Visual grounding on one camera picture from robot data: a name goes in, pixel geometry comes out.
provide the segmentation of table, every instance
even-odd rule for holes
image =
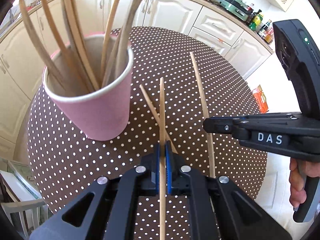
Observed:
[[[259,113],[238,72],[214,49],[184,34],[155,27],[131,33],[134,64],[127,127],[117,138],[90,140],[51,101],[41,85],[30,108],[28,157],[44,201],[55,213],[90,183],[113,179],[139,165],[159,140],[158,126],[143,98],[143,84],[159,111],[159,80],[164,77],[167,131],[186,163],[209,175],[203,114],[189,52],[195,54],[211,116]],[[227,175],[253,199],[265,174],[264,152],[241,147],[230,135],[214,134],[217,176]],[[189,238],[185,197],[167,197],[166,233]],[[135,239],[158,239],[158,197],[139,198]]]

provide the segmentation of finger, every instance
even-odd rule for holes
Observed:
[[[320,177],[320,163],[304,162],[302,170],[309,177]]]
[[[292,205],[294,208],[297,208],[297,207],[299,207],[299,205],[300,205],[299,201],[293,200],[292,197],[289,198],[289,202],[291,203],[291,205]]]
[[[290,158],[290,171],[295,170],[298,167],[297,160],[294,158]]]
[[[294,187],[297,191],[301,191],[304,187],[304,180],[299,174],[298,169],[290,172],[289,182],[291,186]]]
[[[290,192],[291,192],[291,196],[290,196],[290,200],[295,203],[298,202],[299,204],[302,204],[306,201],[307,199],[307,193],[305,192],[305,190],[301,190],[298,191],[296,190],[294,187],[290,187]]]

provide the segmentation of silver screw head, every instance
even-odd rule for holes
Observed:
[[[189,172],[189,171],[191,171],[191,167],[188,166],[188,165],[183,165],[183,166],[181,166],[180,169],[181,169],[182,172]]]
[[[98,182],[98,184],[100,184],[100,185],[106,184],[106,183],[108,182],[108,178],[107,178],[107,177],[104,177],[104,176],[99,177],[99,178],[97,179],[97,182]]]
[[[136,167],[136,172],[137,173],[144,173],[147,170],[145,166],[138,166]]]
[[[229,182],[229,178],[227,176],[220,176],[219,181],[220,183],[226,184]]]

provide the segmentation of orange package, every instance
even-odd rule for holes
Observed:
[[[264,95],[261,86],[259,85],[257,88],[252,90],[253,96],[256,99],[260,112],[262,114],[265,114],[266,112],[269,111],[269,107],[267,104],[267,99],[266,96]]]

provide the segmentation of trigger handle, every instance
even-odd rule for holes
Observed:
[[[304,190],[307,193],[307,199],[300,204],[298,208],[294,209],[293,220],[297,223],[309,222],[313,219],[319,200],[320,200],[320,178],[308,177],[302,171],[301,160],[297,160],[298,170],[304,181]]]

